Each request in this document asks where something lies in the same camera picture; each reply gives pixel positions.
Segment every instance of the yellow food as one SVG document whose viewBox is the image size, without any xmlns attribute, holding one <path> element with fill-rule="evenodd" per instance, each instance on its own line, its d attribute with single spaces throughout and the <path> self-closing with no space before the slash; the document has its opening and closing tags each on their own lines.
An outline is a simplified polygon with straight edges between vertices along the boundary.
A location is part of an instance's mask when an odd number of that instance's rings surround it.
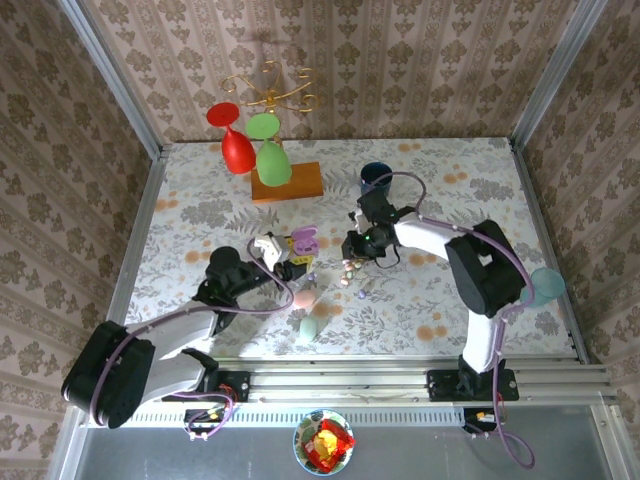
<svg viewBox="0 0 640 480">
<path fill-rule="evenodd" d="M 313 439 L 313 446 L 320 460 L 328 460 L 338 448 L 338 437 L 331 430 L 321 430 Z"/>
</svg>

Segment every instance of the wooden block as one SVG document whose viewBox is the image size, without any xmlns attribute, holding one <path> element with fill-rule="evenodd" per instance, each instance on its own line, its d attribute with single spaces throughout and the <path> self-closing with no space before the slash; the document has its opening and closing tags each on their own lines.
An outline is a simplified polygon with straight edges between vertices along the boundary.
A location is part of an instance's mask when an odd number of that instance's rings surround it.
<svg viewBox="0 0 640 480">
<path fill-rule="evenodd" d="M 267 187 L 258 177 L 258 171 L 251 171 L 251 199 L 253 203 L 279 202 L 295 198 L 321 197 L 324 195 L 322 173 L 318 162 L 291 165 L 291 180 L 280 187 Z"/>
</svg>

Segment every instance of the wine glass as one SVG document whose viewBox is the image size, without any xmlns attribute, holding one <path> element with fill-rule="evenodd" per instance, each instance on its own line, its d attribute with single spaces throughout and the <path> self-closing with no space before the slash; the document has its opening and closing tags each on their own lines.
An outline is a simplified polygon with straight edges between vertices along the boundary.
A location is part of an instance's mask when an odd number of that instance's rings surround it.
<svg viewBox="0 0 640 480">
<path fill-rule="evenodd" d="M 258 150 L 256 166 L 260 181 L 267 187 L 279 187 L 291 179 L 293 171 L 285 151 L 270 141 L 280 130 L 280 120 L 271 113 L 259 113 L 247 122 L 247 135 L 264 140 Z"/>
<path fill-rule="evenodd" d="M 238 117 L 238 106 L 229 102 L 218 103 L 207 112 L 207 121 L 211 125 L 227 129 L 222 138 L 222 156 L 227 168 L 231 173 L 241 174 L 256 166 L 256 152 L 246 135 L 231 128 Z"/>
</svg>

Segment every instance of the pink sponge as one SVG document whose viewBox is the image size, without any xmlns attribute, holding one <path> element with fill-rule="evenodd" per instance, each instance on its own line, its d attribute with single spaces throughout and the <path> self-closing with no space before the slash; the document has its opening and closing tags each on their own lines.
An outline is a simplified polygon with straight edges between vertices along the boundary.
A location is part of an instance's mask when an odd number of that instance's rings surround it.
<svg viewBox="0 0 640 480">
<path fill-rule="evenodd" d="M 301 290 L 293 295 L 293 305 L 296 308 L 307 308 L 316 301 L 316 294 L 311 290 Z"/>
</svg>

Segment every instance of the gold metal stand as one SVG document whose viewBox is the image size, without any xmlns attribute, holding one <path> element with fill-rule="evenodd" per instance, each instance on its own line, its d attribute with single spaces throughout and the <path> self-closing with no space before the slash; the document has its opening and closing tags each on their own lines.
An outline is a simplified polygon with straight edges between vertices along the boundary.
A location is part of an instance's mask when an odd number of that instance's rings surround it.
<svg viewBox="0 0 640 480">
<path fill-rule="evenodd" d="M 310 113 L 316 108 L 318 108 L 318 97 L 317 95 L 311 93 L 305 93 L 302 95 L 300 99 L 303 107 L 295 108 L 286 104 L 287 99 L 292 97 L 293 95 L 302 92 L 304 89 L 310 87 L 316 80 L 316 72 L 312 68 L 301 68 L 298 71 L 298 78 L 301 80 L 306 80 L 303 85 L 300 85 L 290 92 L 280 93 L 281 92 L 281 82 L 282 82 L 282 64 L 276 60 L 269 60 L 262 65 L 262 73 L 269 74 L 274 71 L 278 72 L 276 76 L 275 82 L 273 85 L 268 87 L 266 90 L 261 90 L 256 87 L 247 77 L 246 75 L 236 74 L 231 75 L 230 77 L 225 78 L 220 82 L 220 88 L 222 88 L 227 93 L 232 93 L 236 91 L 236 84 L 234 80 L 237 78 L 246 83 L 253 90 L 258 92 L 261 99 L 254 102 L 245 102 L 240 103 L 239 105 L 242 107 L 257 107 L 260 105 L 264 106 L 264 111 L 266 113 L 272 113 L 275 115 L 277 108 L 284 108 L 286 110 L 292 110 L 294 112 L 300 113 Z M 282 146 L 282 140 L 280 140 L 279 136 L 273 137 L 274 142 L 278 145 Z"/>
</svg>

